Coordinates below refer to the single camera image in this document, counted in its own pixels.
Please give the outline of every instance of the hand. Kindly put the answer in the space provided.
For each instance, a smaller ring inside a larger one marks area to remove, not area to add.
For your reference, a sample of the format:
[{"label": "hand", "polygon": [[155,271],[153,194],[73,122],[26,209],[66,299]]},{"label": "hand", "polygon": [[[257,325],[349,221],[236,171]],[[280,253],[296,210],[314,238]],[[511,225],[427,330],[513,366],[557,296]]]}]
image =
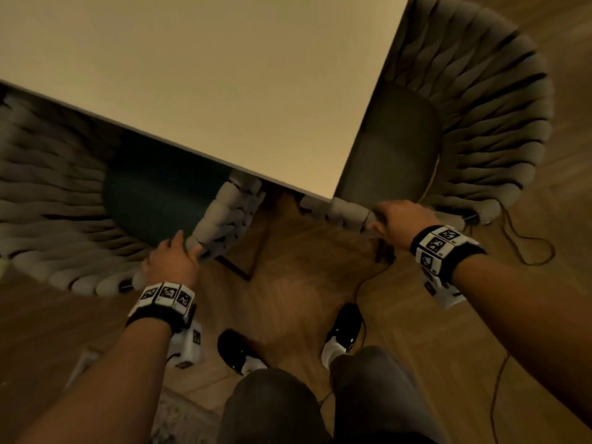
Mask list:
[{"label": "hand", "polygon": [[193,288],[199,273],[197,258],[202,251],[203,246],[196,245],[188,253],[185,253],[182,230],[175,234],[170,246],[169,240],[161,241],[149,257],[142,262],[146,286],[161,282],[174,282]]},{"label": "hand", "polygon": [[386,224],[379,221],[369,224],[369,228],[396,249],[409,251],[413,238],[426,227],[441,224],[433,210],[411,201],[385,201],[375,210],[383,214]]}]

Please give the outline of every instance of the table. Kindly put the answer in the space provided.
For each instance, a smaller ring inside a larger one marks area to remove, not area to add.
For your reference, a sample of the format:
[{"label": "table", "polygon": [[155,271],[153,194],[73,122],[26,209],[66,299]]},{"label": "table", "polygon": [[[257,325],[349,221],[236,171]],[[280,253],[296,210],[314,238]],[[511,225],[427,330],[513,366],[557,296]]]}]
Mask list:
[{"label": "table", "polygon": [[0,0],[0,80],[330,199],[407,0]]}]

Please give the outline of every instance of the wristband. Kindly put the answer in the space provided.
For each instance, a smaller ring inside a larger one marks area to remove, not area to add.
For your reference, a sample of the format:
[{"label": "wristband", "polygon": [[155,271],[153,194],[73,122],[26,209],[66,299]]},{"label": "wristband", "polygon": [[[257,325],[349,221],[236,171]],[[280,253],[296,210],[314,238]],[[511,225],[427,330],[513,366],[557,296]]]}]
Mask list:
[{"label": "wristband", "polygon": [[452,283],[452,274],[460,262],[475,254],[485,254],[478,241],[451,226],[442,225],[426,227],[419,232],[409,250],[439,288]]},{"label": "wristband", "polygon": [[195,314],[195,293],[181,283],[163,282],[144,288],[125,326],[141,318],[157,318],[171,326],[173,334],[189,328]]}]

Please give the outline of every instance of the hardwood floor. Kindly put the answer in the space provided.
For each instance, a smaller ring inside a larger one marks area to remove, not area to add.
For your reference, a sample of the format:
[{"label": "hardwood floor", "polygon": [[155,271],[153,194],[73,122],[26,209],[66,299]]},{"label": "hardwood floor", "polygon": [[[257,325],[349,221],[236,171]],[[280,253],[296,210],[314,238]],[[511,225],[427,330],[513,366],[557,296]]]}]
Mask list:
[{"label": "hardwood floor", "polygon": [[[543,271],[592,294],[592,0],[474,0],[521,25],[546,56],[556,90],[556,115],[536,182],[510,210],[519,231],[546,237],[557,257]],[[268,223],[257,215],[228,255],[248,266]],[[520,262],[499,221],[475,230],[490,253]],[[528,259],[548,252],[521,243]],[[203,325],[203,359],[167,372],[165,384],[206,408],[222,411],[239,377],[217,355],[216,338],[233,327],[252,338],[274,366],[305,381],[317,398],[329,392],[319,362],[324,336],[363,278],[381,269],[363,238],[302,218],[280,200],[255,277],[246,283],[216,262],[203,269],[196,318]],[[84,346],[106,350],[121,332],[136,294],[82,298],[19,277],[0,286],[0,430],[11,442],[59,395]],[[394,352],[424,390],[454,443],[492,443],[489,408],[505,351],[467,303],[440,310],[418,284],[411,257],[400,256],[360,291],[367,344]],[[329,425],[333,399],[323,406]],[[514,360],[495,411],[499,442],[592,443],[592,432]]]}]

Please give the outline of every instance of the chair seat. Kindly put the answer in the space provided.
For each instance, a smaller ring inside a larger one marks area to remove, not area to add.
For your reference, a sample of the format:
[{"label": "chair seat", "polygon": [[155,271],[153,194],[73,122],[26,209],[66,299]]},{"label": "chair seat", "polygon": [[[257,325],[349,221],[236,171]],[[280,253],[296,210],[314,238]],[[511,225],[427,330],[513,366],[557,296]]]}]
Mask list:
[{"label": "chair seat", "polygon": [[389,199],[418,201],[432,178],[441,134],[432,103],[378,83],[335,196],[366,208]]},{"label": "chair seat", "polygon": [[109,162],[103,202],[115,223],[157,246],[182,229],[191,236],[231,168],[129,133]]}]

